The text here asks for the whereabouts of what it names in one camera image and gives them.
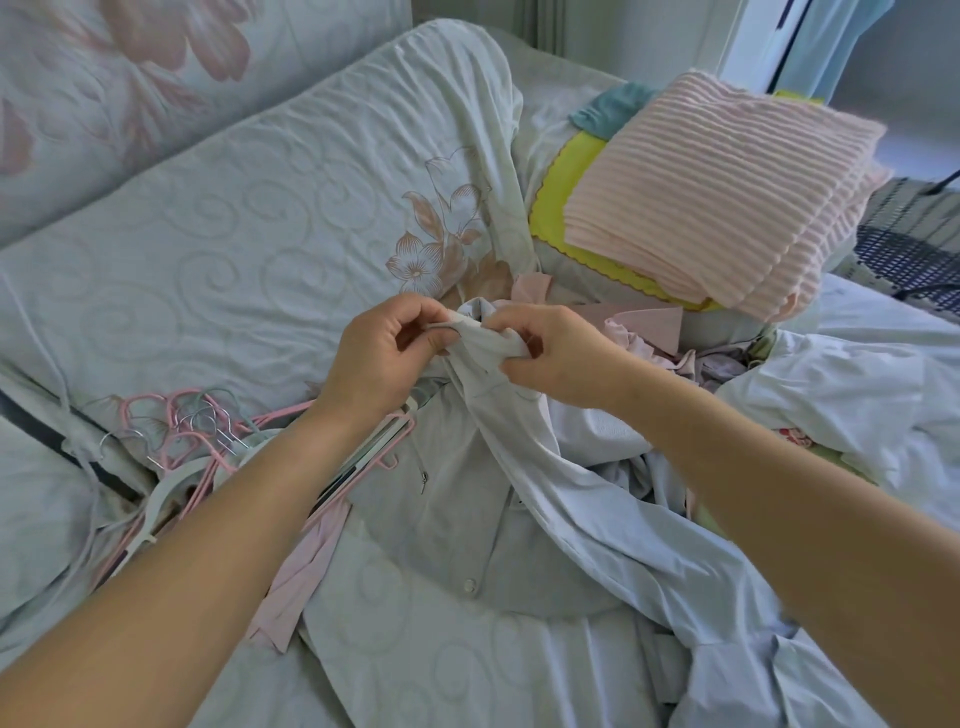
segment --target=yellow cloth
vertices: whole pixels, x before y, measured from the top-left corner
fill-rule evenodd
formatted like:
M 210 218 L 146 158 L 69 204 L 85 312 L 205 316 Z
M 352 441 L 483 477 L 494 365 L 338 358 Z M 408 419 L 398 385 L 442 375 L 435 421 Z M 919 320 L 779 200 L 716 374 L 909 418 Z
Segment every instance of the yellow cloth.
M 561 149 L 547 170 L 537 199 L 530 210 L 530 234 L 591 270 L 661 301 L 681 305 L 688 311 L 712 311 L 723 308 L 713 299 L 700 303 L 681 301 L 670 296 L 653 279 L 597 253 L 567 245 L 564 241 L 564 205 L 587 168 L 607 145 L 586 132 L 577 133 Z

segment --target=folded towel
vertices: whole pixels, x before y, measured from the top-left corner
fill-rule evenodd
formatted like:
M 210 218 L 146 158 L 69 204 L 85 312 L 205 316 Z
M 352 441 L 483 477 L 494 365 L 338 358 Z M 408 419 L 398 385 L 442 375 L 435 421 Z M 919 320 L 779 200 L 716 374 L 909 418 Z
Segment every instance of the folded towel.
M 570 123 L 604 141 L 610 141 L 660 91 L 628 81 L 609 88 L 570 114 Z
M 566 242 L 762 321 L 802 312 L 890 177 L 883 125 L 691 71 L 611 140 L 564 208 Z

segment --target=pink clothing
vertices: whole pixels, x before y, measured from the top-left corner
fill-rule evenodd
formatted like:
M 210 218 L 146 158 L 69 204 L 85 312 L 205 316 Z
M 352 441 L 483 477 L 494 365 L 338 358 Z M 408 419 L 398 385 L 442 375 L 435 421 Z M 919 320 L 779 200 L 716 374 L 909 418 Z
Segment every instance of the pink clothing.
M 260 602 L 247 629 L 248 640 L 272 645 L 279 652 L 287 651 L 300 614 L 330 566 L 349 512 L 350 504 L 342 499 L 303 535 Z
M 885 128 L 679 76 L 611 140 L 564 208 L 566 242 L 671 296 L 782 321 L 816 298 L 824 262 L 890 178 Z
M 545 273 L 525 273 L 516 277 L 511 299 L 498 303 L 546 303 L 553 277 Z M 693 352 L 679 363 L 656 353 L 654 347 L 676 354 L 680 346 L 680 325 L 684 310 L 678 305 L 645 300 L 640 303 L 580 303 L 569 307 L 603 331 L 618 346 L 680 374 L 692 372 Z

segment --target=pillow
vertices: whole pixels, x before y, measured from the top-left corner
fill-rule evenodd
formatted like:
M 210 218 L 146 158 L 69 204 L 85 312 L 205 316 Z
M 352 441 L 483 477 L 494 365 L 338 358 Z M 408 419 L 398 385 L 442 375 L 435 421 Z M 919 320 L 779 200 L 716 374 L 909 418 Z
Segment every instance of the pillow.
M 485 31 L 421 25 L 0 251 L 0 268 L 102 424 L 105 398 L 182 387 L 279 409 L 372 305 L 495 298 L 535 269 L 520 107 Z M 2 351 L 54 390 L 7 297 L 0 322 Z

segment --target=right hand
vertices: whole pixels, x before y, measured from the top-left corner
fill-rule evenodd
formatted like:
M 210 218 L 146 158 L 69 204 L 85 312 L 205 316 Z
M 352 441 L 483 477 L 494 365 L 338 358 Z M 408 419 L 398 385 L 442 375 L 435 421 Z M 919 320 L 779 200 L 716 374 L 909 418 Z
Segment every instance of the right hand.
M 585 409 L 615 404 L 622 371 L 638 361 L 562 305 L 512 303 L 484 321 L 485 328 L 512 328 L 533 358 L 507 359 L 500 369 L 513 383 Z

